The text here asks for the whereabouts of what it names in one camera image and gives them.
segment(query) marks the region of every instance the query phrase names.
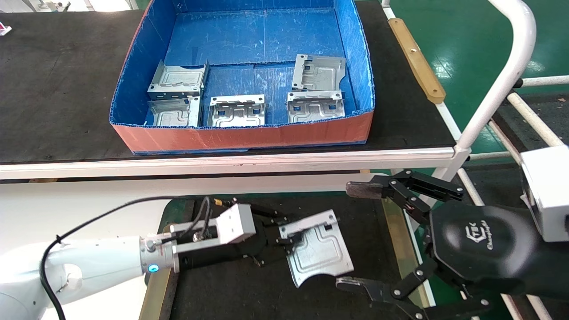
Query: cardboard box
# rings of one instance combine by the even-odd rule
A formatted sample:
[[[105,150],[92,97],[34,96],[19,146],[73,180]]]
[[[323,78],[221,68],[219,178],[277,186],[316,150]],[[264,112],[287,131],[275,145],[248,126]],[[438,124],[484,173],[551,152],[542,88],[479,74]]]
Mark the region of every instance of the cardboard box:
[[[288,123],[287,93],[297,54],[346,58],[340,83],[345,117]],[[209,62],[202,118],[208,117],[213,96],[264,94],[265,125],[152,126],[147,89],[161,60],[184,67]],[[135,154],[365,143],[374,93],[353,0],[154,0],[126,57],[110,123]]]

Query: green epoxy floor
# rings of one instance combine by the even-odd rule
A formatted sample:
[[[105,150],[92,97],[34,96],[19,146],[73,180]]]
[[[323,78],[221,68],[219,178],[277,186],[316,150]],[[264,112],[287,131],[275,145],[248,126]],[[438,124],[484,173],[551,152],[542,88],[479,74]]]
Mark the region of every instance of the green epoxy floor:
[[[537,24],[537,42],[522,77],[569,74],[566,0],[527,0]],[[464,129],[506,63],[512,47],[509,21],[488,1],[393,0],[402,18],[447,92],[445,103]],[[569,86],[520,89],[520,93],[569,90]],[[484,129],[474,153],[503,151]]]

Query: white robotic arm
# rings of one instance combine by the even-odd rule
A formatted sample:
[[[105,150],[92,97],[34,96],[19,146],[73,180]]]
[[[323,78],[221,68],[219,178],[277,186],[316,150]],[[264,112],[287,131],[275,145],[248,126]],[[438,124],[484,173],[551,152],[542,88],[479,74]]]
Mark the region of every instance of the white robotic arm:
[[[141,247],[146,240],[134,236],[69,241],[58,245],[50,251],[46,262],[48,282],[60,303],[66,304],[141,276],[144,272],[173,267],[172,244],[164,245],[170,248],[169,251],[160,247],[154,254],[149,254]],[[39,279],[40,261],[47,245],[26,245],[0,257],[2,318],[39,319],[50,304]]]
[[[192,223],[176,225],[185,230]],[[203,226],[199,221],[197,228]],[[255,234],[251,210],[235,204],[209,222],[218,237],[177,245],[162,243],[171,233],[153,237],[118,237],[62,241],[51,249],[46,261],[47,280],[63,305],[109,289],[143,273],[163,268],[179,270],[178,253],[243,241]],[[36,320],[50,299],[40,282],[40,262],[49,243],[25,245],[0,256],[0,312],[2,319]]]

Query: wooden strip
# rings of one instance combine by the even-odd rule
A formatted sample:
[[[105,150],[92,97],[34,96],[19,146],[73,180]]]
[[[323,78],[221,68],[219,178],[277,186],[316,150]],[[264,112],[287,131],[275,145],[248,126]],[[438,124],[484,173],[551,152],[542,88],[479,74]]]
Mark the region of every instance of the wooden strip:
[[[417,42],[413,39],[411,32],[407,29],[405,22],[400,18],[391,18],[388,22],[427,99],[434,104],[442,103],[447,94],[440,85],[439,79],[435,76],[425,56],[423,56]]]
[[[414,269],[418,267],[419,262],[415,255],[415,249],[411,242],[403,211],[391,200],[385,199],[382,203],[389,235],[393,243],[393,251],[395,252],[395,258],[397,258],[397,264],[399,266],[399,273],[401,278],[403,278],[413,272]],[[412,292],[409,295],[409,299],[417,306],[430,306],[424,285],[421,285],[417,290]]]

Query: stamped metal bracket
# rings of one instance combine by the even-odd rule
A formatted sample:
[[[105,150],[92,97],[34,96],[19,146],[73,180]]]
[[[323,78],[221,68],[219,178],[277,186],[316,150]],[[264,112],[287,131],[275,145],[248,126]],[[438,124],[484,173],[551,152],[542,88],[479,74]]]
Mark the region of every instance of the stamped metal bracket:
[[[346,58],[296,55],[292,91],[335,91],[346,75]]]
[[[212,97],[208,126],[262,126],[265,124],[265,95]]]
[[[149,101],[154,126],[199,126],[200,97]]]
[[[297,288],[317,274],[338,276],[354,270],[333,210],[282,225],[279,231],[283,239],[302,235],[302,240],[295,241],[292,252],[287,255]]]
[[[326,120],[346,115],[341,91],[290,92],[287,105],[289,123]]]
[[[184,68],[164,65],[160,60],[158,68],[148,87],[152,100],[179,99],[183,97],[199,97],[205,87],[209,63],[201,68]]]

